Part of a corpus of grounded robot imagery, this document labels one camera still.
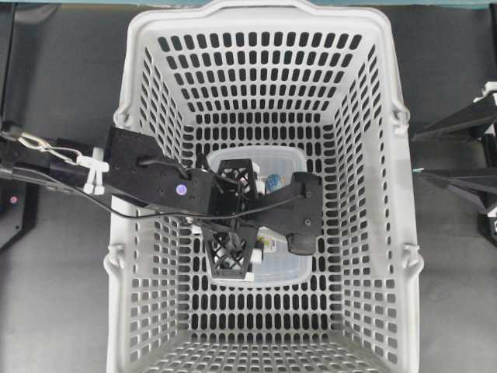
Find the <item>perforated basket wall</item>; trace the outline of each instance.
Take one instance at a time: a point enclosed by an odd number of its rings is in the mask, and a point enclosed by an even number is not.
[[[298,147],[323,180],[324,219],[305,281],[239,289],[210,283],[201,239],[175,219],[112,216],[107,371],[416,372],[407,120],[379,12],[273,0],[139,15],[116,125],[187,166],[219,148]]]

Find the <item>black mounting bracket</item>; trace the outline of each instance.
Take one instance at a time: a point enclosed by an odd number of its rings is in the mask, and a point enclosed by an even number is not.
[[[0,127],[4,118],[7,75],[16,4],[0,4]],[[15,180],[0,180],[0,250],[22,235],[30,225],[26,224],[25,183]]]
[[[486,168],[421,169],[419,175],[471,202],[478,231],[497,246],[497,82],[471,105],[414,134],[412,140],[480,141]]]

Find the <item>dark gray surface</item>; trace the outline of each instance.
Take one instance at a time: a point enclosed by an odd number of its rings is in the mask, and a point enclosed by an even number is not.
[[[495,78],[488,10],[382,8],[412,127],[469,103]],[[118,103],[127,24],[141,8],[64,5],[16,19],[8,115],[31,131],[101,141]],[[483,165],[478,144],[412,146],[413,166]],[[415,180],[421,372],[494,372],[497,249],[463,200]],[[104,371],[107,213],[43,191],[37,225],[0,255],[0,371]]]

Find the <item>small object in container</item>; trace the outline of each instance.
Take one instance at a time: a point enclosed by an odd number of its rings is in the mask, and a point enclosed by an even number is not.
[[[266,192],[271,193],[285,185],[283,178],[280,175],[272,173],[266,177]]]
[[[262,264],[263,253],[262,250],[255,247],[252,250],[252,255],[250,256],[250,263],[252,264]]]

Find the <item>zip tie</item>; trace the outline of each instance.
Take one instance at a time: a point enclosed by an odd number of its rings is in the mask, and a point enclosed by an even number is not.
[[[101,148],[93,148],[92,157],[79,155],[76,159],[79,166],[89,169],[88,178],[83,186],[83,191],[86,194],[101,196],[105,193],[103,173],[109,172],[109,163],[101,159],[103,159],[103,150]]]

